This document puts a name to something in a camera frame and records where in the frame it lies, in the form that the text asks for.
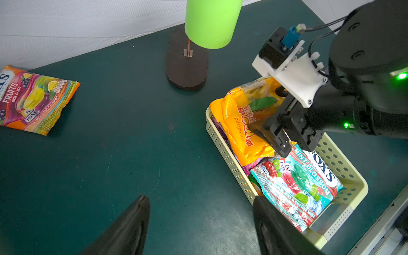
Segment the Fox's Fruits bag corner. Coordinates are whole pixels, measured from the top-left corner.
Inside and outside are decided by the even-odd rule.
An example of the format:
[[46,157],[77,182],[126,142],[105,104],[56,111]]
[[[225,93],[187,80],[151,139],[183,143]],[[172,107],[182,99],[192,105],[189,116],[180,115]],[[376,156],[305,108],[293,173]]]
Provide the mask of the Fox's Fruits bag corner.
[[79,87],[8,65],[1,70],[1,126],[47,136]]

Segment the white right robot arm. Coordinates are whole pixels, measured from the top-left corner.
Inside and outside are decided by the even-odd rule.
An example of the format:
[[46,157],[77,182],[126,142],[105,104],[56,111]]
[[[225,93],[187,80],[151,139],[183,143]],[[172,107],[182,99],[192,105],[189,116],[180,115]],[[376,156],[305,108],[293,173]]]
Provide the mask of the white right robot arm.
[[299,24],[277,28],[253,67],[279,83],[284,101],[249,130],[279,155],[296,142],[313,151],[324,132],[408,137],[408,3],[373,1],[353,10],[334,31],[328,65],[302,54]]

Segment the teal Fox's mint bag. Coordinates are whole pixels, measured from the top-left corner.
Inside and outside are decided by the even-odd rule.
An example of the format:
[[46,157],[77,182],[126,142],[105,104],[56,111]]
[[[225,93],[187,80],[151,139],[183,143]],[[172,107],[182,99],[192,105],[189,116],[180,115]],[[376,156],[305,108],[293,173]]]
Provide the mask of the teal Fox's mint bag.
[[287,157],[263,159],[250,171],[264,197],[304,232],[344,189],[315,151],[292,146]]

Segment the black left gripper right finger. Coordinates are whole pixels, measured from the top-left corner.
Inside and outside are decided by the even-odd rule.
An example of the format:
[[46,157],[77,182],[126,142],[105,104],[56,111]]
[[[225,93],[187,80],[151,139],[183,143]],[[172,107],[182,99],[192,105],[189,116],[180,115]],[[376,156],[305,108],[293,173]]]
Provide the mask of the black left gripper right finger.
[[262,255],[322,254],[267,198],[256,196],[252,212]]

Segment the pale green plastic basket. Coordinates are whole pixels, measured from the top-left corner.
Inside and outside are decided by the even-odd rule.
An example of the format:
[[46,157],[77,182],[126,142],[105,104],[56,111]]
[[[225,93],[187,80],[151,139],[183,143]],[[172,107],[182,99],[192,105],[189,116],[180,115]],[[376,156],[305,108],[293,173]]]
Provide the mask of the pale green plastic basket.
[[[211,120],[213,115],[209,108],[206,109],[205,116],[206,130],[209,136],[228,165],[229,170],[234,175],[246,198],[253,204],[257,195],[255,188],[250,183],[239,162],[235,159],[227,143],[216,128],[216,125]],[[338,193],[331,204],[303,234],[309,242],[320,250],[342,227],[349,216],[366,197],[368,194],[368,184],[327,134],[323,135],[316,149],[316,153],[323,158],[325,163],[344,186],[344,189]]]

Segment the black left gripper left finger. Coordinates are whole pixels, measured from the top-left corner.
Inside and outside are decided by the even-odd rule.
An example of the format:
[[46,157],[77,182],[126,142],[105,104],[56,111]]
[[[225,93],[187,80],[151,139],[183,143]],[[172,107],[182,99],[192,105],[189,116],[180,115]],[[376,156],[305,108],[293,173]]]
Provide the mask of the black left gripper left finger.
[[150,201],[139,196],[82,255],[143,254],[150,218]]

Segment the yellow Cocoaland gummy bag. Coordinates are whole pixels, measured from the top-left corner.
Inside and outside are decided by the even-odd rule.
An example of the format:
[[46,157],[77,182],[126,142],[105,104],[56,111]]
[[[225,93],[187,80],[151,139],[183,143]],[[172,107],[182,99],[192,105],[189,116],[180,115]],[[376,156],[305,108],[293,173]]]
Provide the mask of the yellow Cocoaland gummy bag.
[[241,166],[275,156],[275,150],[253,133],[249,125],[276,113],[284,101],[275,92],[280,85],[273,77],[260,78],[231,89],[209,106]]

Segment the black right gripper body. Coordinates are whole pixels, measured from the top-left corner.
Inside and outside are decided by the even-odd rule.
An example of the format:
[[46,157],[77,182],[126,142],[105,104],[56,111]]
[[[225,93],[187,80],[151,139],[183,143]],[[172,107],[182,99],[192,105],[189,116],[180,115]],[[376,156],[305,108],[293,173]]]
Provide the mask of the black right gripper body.
[[249,124],[249,129],[281,157],[288,157],[291,142],[296,142],[302,150],[314,151],[324,134],[312,126],[307,110],[292,95],[285,98],[276,113]]

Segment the purple Fox's Berries bag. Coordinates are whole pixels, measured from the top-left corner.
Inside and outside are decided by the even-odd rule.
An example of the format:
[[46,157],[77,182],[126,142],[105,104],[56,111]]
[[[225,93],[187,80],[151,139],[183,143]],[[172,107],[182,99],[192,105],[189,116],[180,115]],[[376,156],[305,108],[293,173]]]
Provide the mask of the purple Fox's Berries bag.
[[275,150],[250,131],[250,119],[246,116],[233,117],[231,120],[218,121],[213,114],[211,120],[227,144],[234,158],[246,175],[262,159],[275,156]]

